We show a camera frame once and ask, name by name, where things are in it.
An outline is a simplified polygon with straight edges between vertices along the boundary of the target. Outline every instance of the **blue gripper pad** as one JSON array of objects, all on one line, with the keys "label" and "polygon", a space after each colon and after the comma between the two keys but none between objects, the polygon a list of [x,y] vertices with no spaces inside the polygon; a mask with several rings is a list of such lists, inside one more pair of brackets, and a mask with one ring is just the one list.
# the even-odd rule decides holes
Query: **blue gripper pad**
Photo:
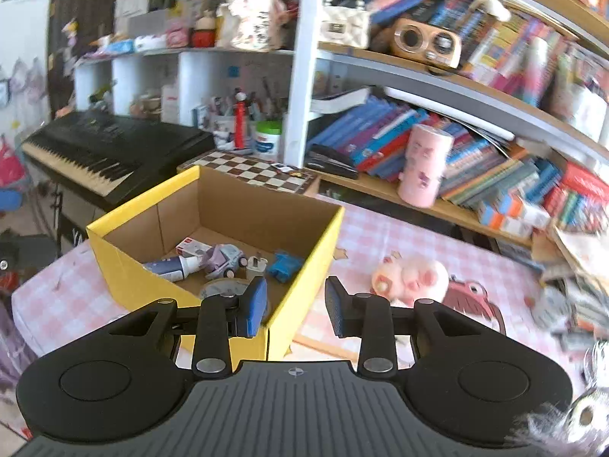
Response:
[{"label": "blue gripper pad", "polygon": [[258,333],[267,306],[266,280],[261,276],[254,277],[243,296],[247,298],[245,304],[240,304],[245,308],[242,313],[247,321],[246,338],[254,338]]},{"label": "blue gripper pad", "polygon": [[340,282],[338,282],[338,284],[334,284],[331,278],[326,280],[326,309],[328,310],[328,316],[330,316],[330,322],[332,323],[332,328],[334,328],[334,334],[338,338],[345,338],[342,308],[340,306],[342,296],[341,292],[346,294],[346,291],[343,289]]}]

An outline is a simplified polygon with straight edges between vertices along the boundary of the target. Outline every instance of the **pink pig plush toy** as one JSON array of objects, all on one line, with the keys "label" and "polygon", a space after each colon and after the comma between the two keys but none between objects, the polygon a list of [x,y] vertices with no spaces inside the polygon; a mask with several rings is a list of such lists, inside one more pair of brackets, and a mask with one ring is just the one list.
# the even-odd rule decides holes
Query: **pink pig plush toy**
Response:
[{"label": "pink pig plush toy", "polygon": [[412,255],[386,256],[372,274],[371,292],[394,305],[412,307],[417,299],[442,302],[448,289],[448,272],[442,263]]}]

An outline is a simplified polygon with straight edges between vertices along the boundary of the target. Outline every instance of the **black keyboard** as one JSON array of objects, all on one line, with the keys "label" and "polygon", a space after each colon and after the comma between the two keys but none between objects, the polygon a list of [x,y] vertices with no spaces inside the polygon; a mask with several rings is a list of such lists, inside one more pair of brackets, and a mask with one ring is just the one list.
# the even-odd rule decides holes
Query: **black keyboard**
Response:
[{"label": "black keyboard", "polygon": [[214,149],[214,140],[192,127],[73,112],[31,135],[22,149],[52,180],[110,211]]}]

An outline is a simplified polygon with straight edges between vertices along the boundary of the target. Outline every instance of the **pink bag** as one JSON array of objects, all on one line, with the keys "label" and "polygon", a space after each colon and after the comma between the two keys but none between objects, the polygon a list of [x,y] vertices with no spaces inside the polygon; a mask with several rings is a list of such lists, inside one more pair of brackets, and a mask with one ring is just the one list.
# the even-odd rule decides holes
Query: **pink bag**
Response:
[{"label": "pink bag", "polygon": [[25,170],[17,155],[0,136],[0,187],[6,187],[25,177]]}]

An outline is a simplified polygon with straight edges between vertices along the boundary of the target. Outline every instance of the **table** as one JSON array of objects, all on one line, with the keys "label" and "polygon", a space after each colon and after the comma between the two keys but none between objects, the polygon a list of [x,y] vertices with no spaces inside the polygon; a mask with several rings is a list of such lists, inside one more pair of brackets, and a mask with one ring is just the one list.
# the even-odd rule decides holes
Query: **table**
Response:
[{"label": "table", "polygon": [[[501,320],[491,319],[490,326],[505,325],[506,334],[558,362],[568,372],[575,395],[583,390],[579,368],[570,362],[558,342],[540,331],[531,319],[524,298],[540,292],[537,277],[530,268],[503,256],[473,247],[465,242],[435,234],[429,230],[362,209],[348,203],[319,199],[345,207],[345,219],[329,274],[340,278],[349,293],[367,291],[370,275],[383,257],[395,252],[402,256],[419,253],[442,262],[456,279],[479,283],[488,301],[497,306]],[[13,295],[15,325],[39,355],[51,352],[100,326],[126,314],[114,302],[87,242],[45,268]],[[357,358],[358,339],[334,336],[320,291],[295,337],[297,344],[320,351],[319,359]],[[398,359],[405,368],[412,364],[407,338],[399,338]],[[307,352],[298,358],[292,349],[291,361],[311,360]],[[190,366],[190,353],[181,350],[177,364]]]}]

